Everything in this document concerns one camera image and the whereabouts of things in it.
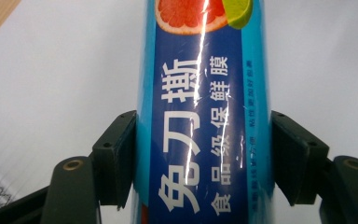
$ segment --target white surface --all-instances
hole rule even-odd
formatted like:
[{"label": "white surface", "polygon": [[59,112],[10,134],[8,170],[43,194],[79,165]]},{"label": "white surface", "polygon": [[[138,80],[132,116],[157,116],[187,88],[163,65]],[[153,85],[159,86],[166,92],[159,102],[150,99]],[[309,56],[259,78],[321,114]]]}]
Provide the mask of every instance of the white surface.
[{"label": "white surface", "polygon": [[[136,107],[144,4],[23,0],[0,29],[0,181],[22,197]],[[358,157],[358,1],[266,0],[271,107]],[[276,190],[276,223],[320,223]],[[129,223],[131,207],[103,209]]]}]

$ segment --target grapefruit image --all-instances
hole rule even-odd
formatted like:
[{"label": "grapefruit image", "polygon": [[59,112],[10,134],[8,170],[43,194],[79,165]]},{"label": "grapefruit image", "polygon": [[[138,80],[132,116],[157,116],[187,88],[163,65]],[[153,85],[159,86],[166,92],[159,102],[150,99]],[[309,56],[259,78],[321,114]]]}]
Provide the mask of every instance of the grapefruit image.
[{"label": "grapefruit image", "polygon": [[155,11],[159,27],[177,35],[201,34],[227,24],[222,0],[156,0]]},{"label": "grapefruit image", "polygon": [[156,0],[158,26],[176,35],[197,35],[229,25],[244,27],[252,16],[253,0]]}]

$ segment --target blue packaging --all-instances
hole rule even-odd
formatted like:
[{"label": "blue packaging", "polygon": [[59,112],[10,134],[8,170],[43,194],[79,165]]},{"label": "blue packaging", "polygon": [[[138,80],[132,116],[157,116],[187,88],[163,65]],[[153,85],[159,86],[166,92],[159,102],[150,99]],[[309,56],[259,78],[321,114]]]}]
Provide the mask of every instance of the blue packaging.
[{"label": "blue packaging", "polygon": [[271,223],[262,1],[241,28],[194,2],[147,2],[132,223]]}]

